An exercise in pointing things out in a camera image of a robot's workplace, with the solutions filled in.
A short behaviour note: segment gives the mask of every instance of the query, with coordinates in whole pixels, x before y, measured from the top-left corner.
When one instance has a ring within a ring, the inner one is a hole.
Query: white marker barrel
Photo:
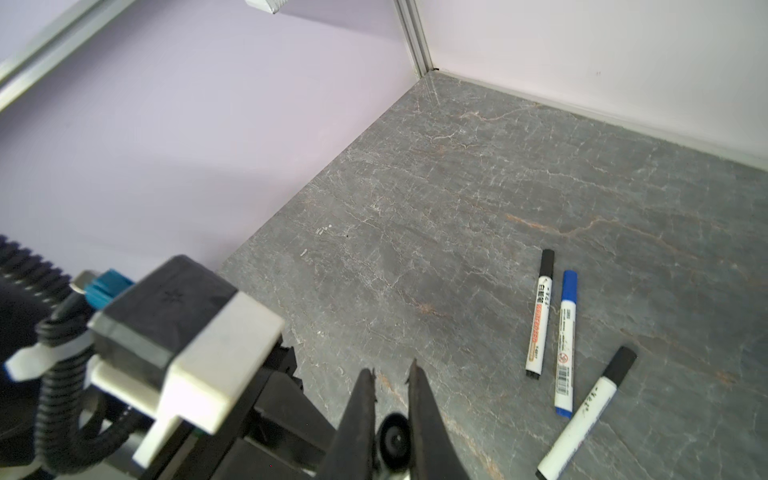
[[[554,381],[554,410],[569,419],[574,411],[574,337],[576,329],[576,285],[573,270],[563,273],[563,297],[560,302],[560,337]]]
[[[549,302],[552,295],[552,273],[554,270],[554,251],[541,252],[541,268],[536,286],[536,306],[533,313],[531,342],[528,344],[528,356],[525,359],[525,375],[537,379],[541,376],[544,364],[544,345],[547,340],[547,321],[549,320]]]
[[[636,358],[637,354],[626,346],[622,346],[616,352],[611,363],[603,372],[603,376],[595,383],[584,403],[576,411],[576,415],[565,426],[565,430],[560,434],[544,460],[538,464],[536,478],[539,480],[557,480],[581,443],[587,438],[587,434],[592,430],[594,424],[598,422],[600,415],[614,397],[616,389],[624,380]]]

